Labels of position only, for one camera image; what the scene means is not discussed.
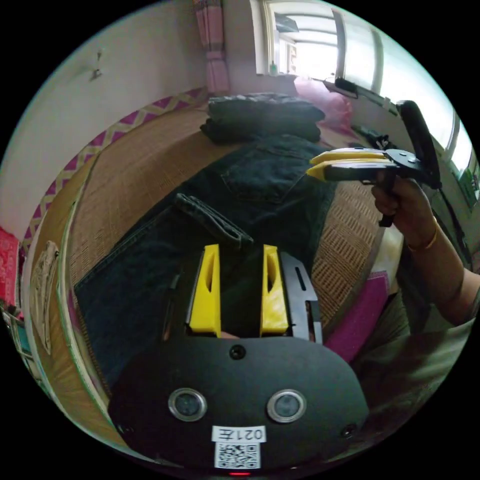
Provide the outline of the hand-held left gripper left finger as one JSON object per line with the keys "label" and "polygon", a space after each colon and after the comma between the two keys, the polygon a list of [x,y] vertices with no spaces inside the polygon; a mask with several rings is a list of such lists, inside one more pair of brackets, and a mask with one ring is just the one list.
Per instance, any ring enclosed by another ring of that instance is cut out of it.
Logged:
{"label": "hand-held left gripper left finger", "polygon": [[206,245],[192,291],[188,326],[193,334],[221,336],[220,283],[220,247],[218,244]]}

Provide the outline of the person's right hand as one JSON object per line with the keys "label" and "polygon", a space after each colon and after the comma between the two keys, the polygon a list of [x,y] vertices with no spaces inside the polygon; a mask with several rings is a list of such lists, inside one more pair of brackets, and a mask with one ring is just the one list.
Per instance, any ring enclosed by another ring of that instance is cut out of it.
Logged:
{"label": "person's right hand", "polygon": [[438,224],[430,202],[417,182],[396,177],[392,192],[373,186],[371,193],[377,210],[393,217],[393,224],[401,232],[413,252],[430,249],[438,237]]}

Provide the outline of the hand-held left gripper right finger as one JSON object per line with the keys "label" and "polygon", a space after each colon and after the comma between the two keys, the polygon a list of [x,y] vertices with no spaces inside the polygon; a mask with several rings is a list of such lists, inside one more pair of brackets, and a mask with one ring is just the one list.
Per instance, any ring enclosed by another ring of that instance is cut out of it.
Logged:
{"label": "hand-held left gripper right finger", "polygon": [[289,314],[284,293],[279,251],[263,246],[260,336],[283,336],[289,329]]}

